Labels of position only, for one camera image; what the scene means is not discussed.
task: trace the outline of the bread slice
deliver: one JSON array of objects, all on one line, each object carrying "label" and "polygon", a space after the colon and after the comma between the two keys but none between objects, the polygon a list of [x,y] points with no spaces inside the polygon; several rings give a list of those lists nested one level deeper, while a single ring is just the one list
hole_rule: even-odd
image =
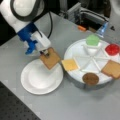
[{"label": "bread slice", "polygon": [[111,76],[114,79],[120,78],[120,64],[109,60],[108,63],[103,67],[101,70],[102,73],[104,73],[107,76]]},{"label": "bread slice", "polygon": [[48,53],[49,57],[41,55],[40,59],[43,61],[48,69],[51,69],[60,61],[60,57],[52,47],[48,48]]}]

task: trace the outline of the blue robot part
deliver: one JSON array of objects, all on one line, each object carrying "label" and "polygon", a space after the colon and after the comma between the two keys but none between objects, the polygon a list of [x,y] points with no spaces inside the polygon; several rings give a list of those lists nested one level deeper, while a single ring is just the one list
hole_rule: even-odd
[{"label": "blue robot part", "polygon": [[30,23],[17,33],[22,42],[26,41],[28,43],[29,48],[25,53],[26,55],[31,54],[36,49],[35,44],[37,41],[31,40],[31,34],[35,31],[38,31],[37,27],[34,25],[34,23]]}]

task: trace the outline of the brown cookie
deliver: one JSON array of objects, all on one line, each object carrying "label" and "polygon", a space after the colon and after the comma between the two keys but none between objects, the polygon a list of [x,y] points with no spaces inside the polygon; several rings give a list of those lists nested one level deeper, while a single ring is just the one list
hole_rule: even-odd
[{"label": "brown cookie", "polygon": [[91,86],[99,82],[99,77],[94,73],[86,73],[82,79],[87,85]]}]

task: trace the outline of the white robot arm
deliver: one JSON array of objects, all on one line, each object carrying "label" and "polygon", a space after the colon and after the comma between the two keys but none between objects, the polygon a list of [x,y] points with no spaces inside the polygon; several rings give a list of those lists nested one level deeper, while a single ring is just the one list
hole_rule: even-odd
[{"label": "white robot arm", "polygon": [[31,22],[44,9],[43,0],[3,0],[0,11],[20,39],[27,43],[26,54],[44,51],[51,46],[48,38]]}]

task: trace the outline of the round tray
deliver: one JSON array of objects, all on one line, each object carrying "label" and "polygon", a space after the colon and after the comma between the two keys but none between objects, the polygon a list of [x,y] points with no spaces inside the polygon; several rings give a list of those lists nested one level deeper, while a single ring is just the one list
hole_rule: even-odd
[{"label": "round tray", "polygon": [[112,77],[101,73],[101,69],[106,65],[108,60],[119,61],[119,54],[109,56],[105,52],[105,47],[109,45],[107,42],[100,40],[98,46],[88,46],[86,39],[79,40],[68,47],[65,52],[64,59],[74,59],[79,69],[67,71],[68,75],[73,78],[71,80],[76,84],[81,83],[82,87],[86,85],[82,79],[83,75],[91,72],[97,74],[99,82],[97,85],[102,86],[112,80]]}]

